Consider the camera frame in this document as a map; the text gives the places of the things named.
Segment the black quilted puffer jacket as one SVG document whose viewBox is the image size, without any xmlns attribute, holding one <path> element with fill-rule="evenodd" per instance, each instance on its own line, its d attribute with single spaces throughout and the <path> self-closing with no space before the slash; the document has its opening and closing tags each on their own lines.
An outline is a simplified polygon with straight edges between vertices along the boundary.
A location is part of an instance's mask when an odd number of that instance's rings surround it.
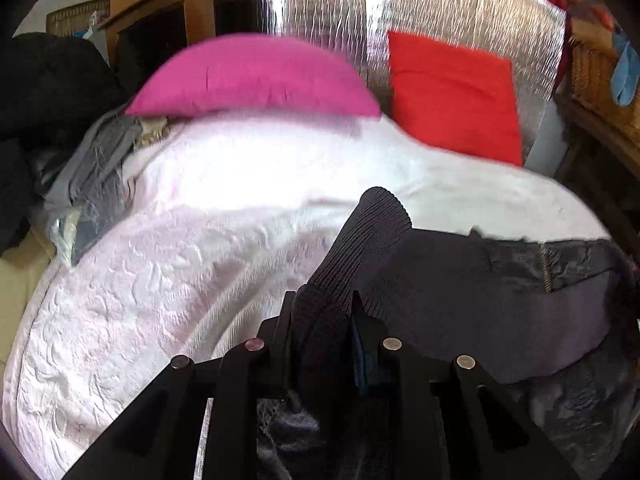
<svg viewBox="0 0 640 480">
<path fill-rule="evenodd" d="M 477 359 L 572 479 L 631 477 L 639 277 L 618 247 L 418 230 L 372 188 L 295 294 L 288 392 L 257 405 L 258 478 L 361 479 L 353 294 L 422 356 Z"/>
</svg>

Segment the cream leather sofa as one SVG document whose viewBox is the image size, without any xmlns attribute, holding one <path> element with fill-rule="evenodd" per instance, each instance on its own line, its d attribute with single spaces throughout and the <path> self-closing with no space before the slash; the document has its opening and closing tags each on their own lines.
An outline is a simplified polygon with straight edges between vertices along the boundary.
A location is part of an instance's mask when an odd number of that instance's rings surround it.
<svg viewBox="0 0 640 480">
<path fill-rule="evenodd" d="M 0 359 L 6 365 L 22 316 L 55 248 L 47 237 L 30 228 L 24 240 L 1 255 Z"/>
</svg>

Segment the white textured bed blanket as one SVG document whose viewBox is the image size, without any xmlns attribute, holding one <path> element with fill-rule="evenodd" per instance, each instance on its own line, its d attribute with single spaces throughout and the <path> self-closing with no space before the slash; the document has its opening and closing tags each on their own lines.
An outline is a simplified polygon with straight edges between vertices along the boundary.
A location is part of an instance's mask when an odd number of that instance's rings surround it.
<svg viewBox="0 0 640 480">
<path fill-rule="evenodd" d="M 51 262 L 3 377 L 2 422 L 43 479 L 64 476 L 177 354 L 222 356 L 305 283 L 380 186 L 420 229 L 533 242 L 606 237 L 555 181 L 431 148 L 390 118 L 236 112 L 133 154 L 130 213 L 72 268 Z"/>
</svg>

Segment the grey garment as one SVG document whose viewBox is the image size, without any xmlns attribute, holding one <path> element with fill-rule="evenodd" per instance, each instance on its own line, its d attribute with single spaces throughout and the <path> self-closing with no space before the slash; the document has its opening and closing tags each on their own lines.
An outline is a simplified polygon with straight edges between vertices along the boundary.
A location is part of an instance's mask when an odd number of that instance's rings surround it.
<svg viewBox="0 0 640 480">
<path fill-rule="evenodd" d="M 142 127 L 125 110 L 110 110 L 88 129 L 43 196 L 37 220 L 66 266 L 76 266 L 131 206 L 122 166 Z"/>
</svg>

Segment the wooden side table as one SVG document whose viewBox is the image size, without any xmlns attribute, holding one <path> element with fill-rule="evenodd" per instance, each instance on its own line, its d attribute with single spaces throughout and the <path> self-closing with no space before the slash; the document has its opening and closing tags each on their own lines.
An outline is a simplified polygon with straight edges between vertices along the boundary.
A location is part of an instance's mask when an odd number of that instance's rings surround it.
<svg viewBox="0 0 640 480">
<path fill-rule="evenodd" d="M 598 217 L 620 247 L 639 252 L 639 149 L 582 104 L 558 93 L 567 144 L 554 178 Z"/>
</svg>

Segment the red pillow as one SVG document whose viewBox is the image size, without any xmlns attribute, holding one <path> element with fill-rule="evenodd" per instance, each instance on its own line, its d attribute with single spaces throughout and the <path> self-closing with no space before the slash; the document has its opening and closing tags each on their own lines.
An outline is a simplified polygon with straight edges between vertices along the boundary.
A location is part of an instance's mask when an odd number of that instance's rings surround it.
<svg viewBox="0 0 640 480">
<path fill-rule="evenodd" d="M 392 117 L 416 140 L 521 167 L 523 136 L 506 58 L 391 30 Z"/>
</svg>

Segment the pile of black coats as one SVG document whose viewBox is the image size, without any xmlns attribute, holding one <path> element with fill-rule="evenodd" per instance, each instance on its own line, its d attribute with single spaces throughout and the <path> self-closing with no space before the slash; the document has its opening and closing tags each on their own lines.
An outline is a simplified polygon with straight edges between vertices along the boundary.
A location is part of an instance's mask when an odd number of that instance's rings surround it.
<svg viewBox="0 0 640 480">
<path fill-rule="evenodd" d="M 59 164 L 89 127 L 126 101 L 90 41 L 29 32 L 1 50 L 1 249 L 20 244 L 44 155 Z"/>
</svg>

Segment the pink pillow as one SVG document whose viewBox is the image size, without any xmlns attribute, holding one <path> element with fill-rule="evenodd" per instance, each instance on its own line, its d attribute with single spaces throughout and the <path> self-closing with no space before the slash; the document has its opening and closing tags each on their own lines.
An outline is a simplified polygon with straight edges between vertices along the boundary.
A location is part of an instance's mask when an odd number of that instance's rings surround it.
<svg viewBox="0 0 640 480">
<path fill-rule="evenodd" d="M 378 118 L 380 104 L 341 55 L 292 37 L 232 34 L 175 54 L 128 106 L 137 117 L 292 110 Z"/>
</svg>

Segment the wicker basket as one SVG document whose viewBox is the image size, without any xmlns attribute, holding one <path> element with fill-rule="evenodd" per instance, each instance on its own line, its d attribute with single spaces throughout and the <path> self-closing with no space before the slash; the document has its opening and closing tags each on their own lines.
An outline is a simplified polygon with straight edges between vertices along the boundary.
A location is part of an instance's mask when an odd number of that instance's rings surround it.
<svg viewBox="0 0 640 480">
<path fill-rule="evenodd" d="M 613 48 L 573 37 L 570 97 L 596 113 L 610 126 L 639 143 L 639 89 L 626 106 L 612 99 L 611 78 L 620 56 Z"/>
</svg>

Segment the light blue cloth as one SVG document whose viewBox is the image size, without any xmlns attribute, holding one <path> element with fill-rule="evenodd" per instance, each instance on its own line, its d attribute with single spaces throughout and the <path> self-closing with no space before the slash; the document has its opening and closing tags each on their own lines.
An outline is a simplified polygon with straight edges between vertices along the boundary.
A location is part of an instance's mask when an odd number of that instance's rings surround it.
<svg viewBox="0 0 640 480">
<path fill-rule="evenodd" d="M 623 32 L 614 35 L 613 47 L 620 58 L 615 64 L 611 77 L 612 99 L 618 106 L 628 106 L 634 100 L 638 87 L 639 55 Z"/>
</svg>

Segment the silver foil insulation board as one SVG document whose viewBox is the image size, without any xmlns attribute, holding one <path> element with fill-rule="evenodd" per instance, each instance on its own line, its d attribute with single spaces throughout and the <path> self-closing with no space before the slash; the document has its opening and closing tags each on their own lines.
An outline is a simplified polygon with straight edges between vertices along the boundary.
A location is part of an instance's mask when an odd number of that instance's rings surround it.
<svg viewBox="0 0 640 480">
<path fill-rule="evenodd" d="M 391 29 L 485 50 L 512 64 L 523 150 L 539 132 L 561 59 L 565 13 L 547 0 L 257 0 L 263 32 L 340 52 L 390 110 Z"/>
</svg>

